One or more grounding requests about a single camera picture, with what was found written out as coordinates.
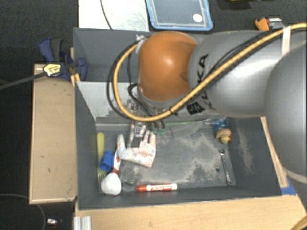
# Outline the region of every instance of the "wooden board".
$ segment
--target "wooden board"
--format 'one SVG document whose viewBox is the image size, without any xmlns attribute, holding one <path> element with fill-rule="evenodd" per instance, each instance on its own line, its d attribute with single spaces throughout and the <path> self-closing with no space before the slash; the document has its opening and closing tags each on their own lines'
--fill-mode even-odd
<svg viewBox="0 0 307 230">
<path fill-rule="evenodd" d="M 297 196 L 78 211 L 94 230 L 290 230 L 306 214 Z"/>
<path fill-rule="evenodd" d="M 35 74 L 43 65 L 35 65 Z M 72 201 L 77 195 L 72 84 L 43 77 L 34 81 L 30 204 Z"/>
</svg>

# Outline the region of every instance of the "yellow object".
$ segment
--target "yellow object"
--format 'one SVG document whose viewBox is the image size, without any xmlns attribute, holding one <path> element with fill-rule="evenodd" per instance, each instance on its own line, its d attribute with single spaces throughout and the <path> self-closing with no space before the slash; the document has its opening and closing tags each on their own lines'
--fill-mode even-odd
<svg viewBox="0 0 307 230">
<path fill-rule="evenodd" d="M 231 141 L 231 130 L 228 128 L 221 128 L 216 132 L 215 138 L 220 138 L 221 142 L 223 144 L 227 144 L 229 141 Z"/>
<path fill-rule="evenodd" d="M 104 149 L 105 149 L 105 135 L 102 132 L 97 133 L 97 155 L 98 155 L 98 161 L 101 160 L 101 158 L 104 155 Z"/>
<path fill-rule="evenodd" d="M 298 23 L 290 26 L 290 30 L 296 30 L 301 28 L 307 28 L 307 23 Z M 250 46 L 243 49 L 241 52 L 234 55 L 230 60 L 225 62 L 223 65 L 221 65 L 217 70 L 215 70 L 213 73 L 211 73 L 208 77 L 206 77 L 199 85 L 197 85 L 193 90 L 191 90 L 190 93 L 188 93 L 184 98 L 182 98 L 179 102 L 177 102 L 174 106 L 170 107 L 168 110 L 162 112 L 161 114 L 151 116 L 151 117 L 141 117 L 136 116 L 132 113 L 130 113 L 123 105 L 123 103 L 120 100 L 119 94 L 118 94 L 118 73 L 119 69 L 123 63 L 123 61 L 128 57 L 130 53 L 134 51 L 134 49 L 138 46 L 138 43 L 135 43 L 133 46 L 131 46 L 119 59 L 117 62 L 114 74 L 113 74 L 113 91 L 114 91 L 114 97 L 118 104 L 118 107 L 120 110 L 129 118 L 140 121 L 140 122 L 154 122 L 163 118 L 166 118 L 173 113 L 175 113 L 180 107 L 182 107 L 187 101 L 189 101 L 191 98 L 193 98 L 199 91 L 201 91 L 204 87 L 206 87 L 213 79 L 215 79 L 219 74 L 221 74 L 223 71 L 225 71 L 228 67 L 233 65 L 235 62 L 240 60 L 242 57 L 256 49 L 257 47 L 261 46 L 262 44 L 270 41 L 271 39 L 281 35 L 283 33 L 283 29 L 280 29 L 276 32 L 273 32 L 264 38 L 258 40 L 257 42 L 251 44 Z"/>
<path fill-rule="evenodd" d="M 102 179 L 106 176 L 106 171 L 103 171 L 99 168 L 99 163 L 101 158 L 104 155 L 105 152 L 105 135 L 102 132 L 98 132 L 96 136 L 97 140 L 97 160 L 98 160 L 98 166 L 97 166 L 97 177 L 99 182 L 102 181 Z"/>
</svg>

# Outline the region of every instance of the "blue tape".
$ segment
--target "blue tape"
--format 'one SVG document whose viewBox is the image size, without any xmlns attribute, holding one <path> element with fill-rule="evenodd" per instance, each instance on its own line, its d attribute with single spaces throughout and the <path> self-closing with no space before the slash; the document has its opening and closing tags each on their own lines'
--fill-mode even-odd
<svg viewBox="0 0 307 230">
<path fill-rule="evenodd" d="M 293 188 L 289 178 L 287 177 L 287 181 L 288 181 L 288 184 L 289 186 L 288 187 L 281 187 L 280 190 L 282 192 L 282 195 L 296 195 L 296 191 L 295 189 Z"/>
</svg>

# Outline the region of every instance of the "wooden panel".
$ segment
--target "wooden panel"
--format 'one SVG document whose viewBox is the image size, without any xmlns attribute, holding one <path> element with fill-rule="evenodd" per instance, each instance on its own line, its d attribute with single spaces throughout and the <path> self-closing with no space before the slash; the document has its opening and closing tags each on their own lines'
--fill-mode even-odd
<svg viewBox="0 0 307 230">
<path fill-rule="evenodd" d="M 35 66 L 35 74 L 42 65 Z M 72 201 L 77 195 L 72 84 L 59 78 L 34 81 L 30 204 Z"/>
</svg>

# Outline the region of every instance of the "white label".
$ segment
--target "white label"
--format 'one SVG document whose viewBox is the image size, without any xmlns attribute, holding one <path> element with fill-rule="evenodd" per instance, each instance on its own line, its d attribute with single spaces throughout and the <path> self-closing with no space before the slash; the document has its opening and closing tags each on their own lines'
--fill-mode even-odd
<svg viewBox="0 0 307 230">
<path fill-rule="evenodd" d="M 200 14 L 196 13 L 196 14 L 193 15 L 193 20 L 195 22 L 202 22 L 202 16 Z"/>
</svg>

